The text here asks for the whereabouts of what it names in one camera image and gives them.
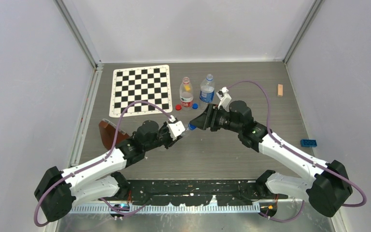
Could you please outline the red bottle cap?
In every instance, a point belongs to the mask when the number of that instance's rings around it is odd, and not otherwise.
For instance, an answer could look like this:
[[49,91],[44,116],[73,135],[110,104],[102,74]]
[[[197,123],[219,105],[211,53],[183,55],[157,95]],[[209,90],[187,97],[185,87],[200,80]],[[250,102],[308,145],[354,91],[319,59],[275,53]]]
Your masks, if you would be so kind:
[[181,109],[182,109],[182,107],[181,107],[181,105],[176,105],[176,107],[175,107],[175,109],[177,110],[177,111],[180,111]]

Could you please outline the clear bottle blue label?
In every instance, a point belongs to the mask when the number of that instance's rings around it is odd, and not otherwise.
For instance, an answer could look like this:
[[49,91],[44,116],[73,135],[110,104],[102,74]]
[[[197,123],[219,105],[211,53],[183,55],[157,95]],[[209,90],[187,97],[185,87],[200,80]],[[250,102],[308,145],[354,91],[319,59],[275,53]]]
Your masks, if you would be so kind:
[[212,74],[208,74],[200,85],[200,107],[205,109],[207,104],[212,103],[214,99],[214,77]]

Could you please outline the clear bottle red label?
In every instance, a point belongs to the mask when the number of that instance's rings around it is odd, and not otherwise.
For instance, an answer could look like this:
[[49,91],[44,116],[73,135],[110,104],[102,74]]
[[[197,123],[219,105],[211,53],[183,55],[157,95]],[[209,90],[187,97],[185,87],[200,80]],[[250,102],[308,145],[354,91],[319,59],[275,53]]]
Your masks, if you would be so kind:
[[[190,91],[186,91],[185,85],[190,85]],[[191,109],[194,103],[193,87],[189,77],[184,77],[179,89],[180,103],[184,109]]]

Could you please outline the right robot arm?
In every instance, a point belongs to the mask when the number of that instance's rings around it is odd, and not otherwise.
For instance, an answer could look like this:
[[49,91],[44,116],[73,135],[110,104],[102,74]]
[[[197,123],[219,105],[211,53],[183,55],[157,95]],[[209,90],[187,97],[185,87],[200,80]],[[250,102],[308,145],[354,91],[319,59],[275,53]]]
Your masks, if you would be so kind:
[[290,145],[255,121],[244,101],[233,101],[228,110],[208,104],[190,123],[201,130],[235,132],[244,146],[279,161],[299,175],[296,178],[267,170],[257,179],[257,194],[262,198],[273,194],[295,197],[307,201],[320,214],[333,217],[353,193],[341,162],[326,162]]

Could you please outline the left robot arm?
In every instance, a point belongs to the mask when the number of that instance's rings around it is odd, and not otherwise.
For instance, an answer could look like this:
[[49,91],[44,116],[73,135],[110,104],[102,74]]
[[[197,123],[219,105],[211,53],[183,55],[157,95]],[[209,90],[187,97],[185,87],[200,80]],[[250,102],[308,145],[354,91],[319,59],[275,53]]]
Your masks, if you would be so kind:
[[184,124],[165,122],[162,127],[147,120],[127,139],[110,151],[81,165],[59,170],[46,170],[34,196],[48,223],[67,215],[72,208],[104,197],[123,200],[128,196],[129,184],[121,170],[143,160],[146,152],[164,147],[168,149],[182,138]]

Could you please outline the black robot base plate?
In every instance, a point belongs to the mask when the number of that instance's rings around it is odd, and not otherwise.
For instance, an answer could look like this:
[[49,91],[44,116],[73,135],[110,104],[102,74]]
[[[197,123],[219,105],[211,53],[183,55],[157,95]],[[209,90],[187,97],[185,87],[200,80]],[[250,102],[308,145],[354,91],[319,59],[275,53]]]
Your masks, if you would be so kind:
[[139,206],[206,206],[213,200],[219,206],[244,206],[258,200],[287,198],[247,179],[128,180],[115,195],[105,197]]

